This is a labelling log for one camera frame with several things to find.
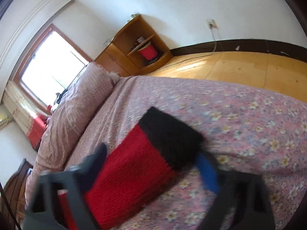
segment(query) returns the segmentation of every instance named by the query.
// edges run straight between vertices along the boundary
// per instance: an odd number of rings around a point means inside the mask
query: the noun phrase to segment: black baseboard
[[[238,39],[217,41],[216,52],[257,52],[271,53],[307,62],[307,48],[280,41],[261,39]],[[192,53],[208,53],[214,49],[214,42],[206,42],[171,50],[173,56]]]

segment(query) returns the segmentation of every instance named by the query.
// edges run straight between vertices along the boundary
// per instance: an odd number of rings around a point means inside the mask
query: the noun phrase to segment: red and black sock
[[[107,157],[85,201],[105,229],[123,223],[156,198],[178,172],[195,160],[203,137],[185,123],[151,107]],[[69,228],[76,229],[61,198]]]

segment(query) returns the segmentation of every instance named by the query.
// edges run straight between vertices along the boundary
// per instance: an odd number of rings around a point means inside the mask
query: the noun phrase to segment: window pane
[[[58,33],[51,33],[37,49],[22,81],[46,105],[62,93],[88,62]]]

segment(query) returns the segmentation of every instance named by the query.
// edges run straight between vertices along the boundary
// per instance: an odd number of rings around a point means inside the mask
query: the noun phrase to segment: wall socket
[[[208,24],[208,27],[211,28],[217,28],[217,25],[213,19],[206,19],[206,23]]]

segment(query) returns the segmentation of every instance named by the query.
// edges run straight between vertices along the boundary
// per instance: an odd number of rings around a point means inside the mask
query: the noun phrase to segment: wooden window frame
[[[89,57],[82,49],[80,49],[70,38],[68,38],[61,30],[59,30],[55,25],[50,24],[46,30],[39,36],[35,43],[31,46],[24,59],[22,60],[20,66],[17,69],[17,72],[13,78],[13,81],[17,86],[26,94],[26,96],[43,112],[50,114],[46,105],[25,85],[21,80],[21,77],[28,67],[29,61],[36,53],[38,48],[42,45],[45,39],[52,33],[57,32],[65,41],[67,41],[84,59],[88,62],[92,62],[93,59]]]

